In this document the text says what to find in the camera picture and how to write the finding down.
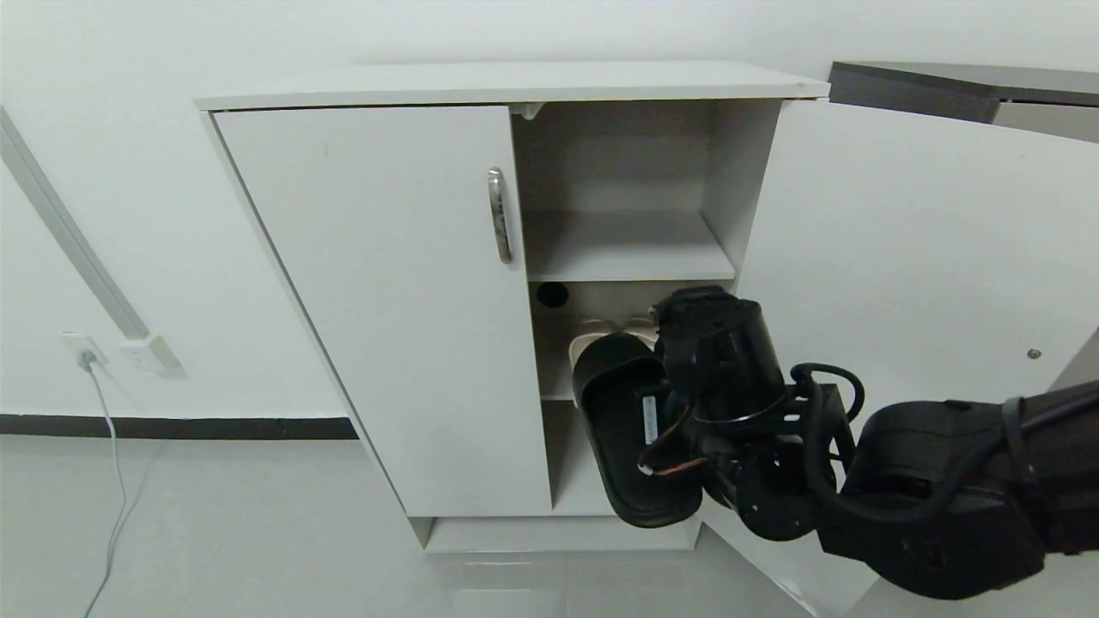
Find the electrical outlet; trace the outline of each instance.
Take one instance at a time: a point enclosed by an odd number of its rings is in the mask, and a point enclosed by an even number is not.
[[[99,350],[99,346],[96,345],[96,342],[92,341],[90,336],[84,333],[62,331],[57,333],[57,340],[60,341],[62,344],[69,352],[73,353],[74,358],[76,358],[80,354],[81,350],[91,350],[92,353],[96,354],[97,363],[99,363],[100,365],[107,364],[107,356],[102,353],[102,351]]]
[[[123,341],[119,351],[140,372],[163,372],[179,366],[179,361],[158,334],[140,341]]]

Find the robotic arm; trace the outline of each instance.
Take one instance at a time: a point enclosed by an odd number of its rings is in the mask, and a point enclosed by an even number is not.
[[[755,534],[815,530],[823,551],[942,599],[1009,586],[1050,552],[1099,549],[1099,382],[1002,404],[895,404],[856,445],[858,378],[806,363],[786,384],[758,304],[689,288],[655,318],[670,393],[639,466],[665,441],[685,445],[689,461],[659,472],[690,468]],[[847,408],[822,374],[852,384]]]

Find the cabinet door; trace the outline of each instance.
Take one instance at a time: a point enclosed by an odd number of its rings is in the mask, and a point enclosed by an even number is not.
[[[408,515],[547,514],[508,109],[215,121]],[[492,167],[510,264],[493,229]]]
[[[737,294],[763,305],[784,368],[863,379],[859,421],[909,399],[1042,393],[1099,324],[1099,145],[788,102]],[[761,542],[730,511],[704,515],[825,611],[875,578],[815,542]]]

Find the white slipper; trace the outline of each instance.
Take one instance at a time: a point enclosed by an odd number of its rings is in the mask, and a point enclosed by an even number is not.
[[[579,334],[573,338],[568,344],[568,366],[576,367],[576,360],[597,339],[602,339],[614,332],[614,324],[607,320],[592,318],[580,322],[577,331]]]
[[[654,324],[653,320],[650,320],[648,318],[630,318],[625,321],[622,332],[628,332],[633,336],[636,336],[644,342],[650,350],[654,350],[656,347],[656,324]]]

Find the black slipper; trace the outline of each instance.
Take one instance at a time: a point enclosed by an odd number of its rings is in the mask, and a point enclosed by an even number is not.
[[[639,528],[678,523],[702,504],[701,481],[695,471],[653,476],[637,468],[637,455],[646,445],[643,398],[655,397],[650,405],[663,409],[668,393],[660,386],[663,379],[659,357],[626,333],[592,342],[573,369],[573,391],[607,498],[622,521]],[[667,427],[664,420],[657,431]],[[660,449],[662,460],[689,457],[686,446],[675,440]]]

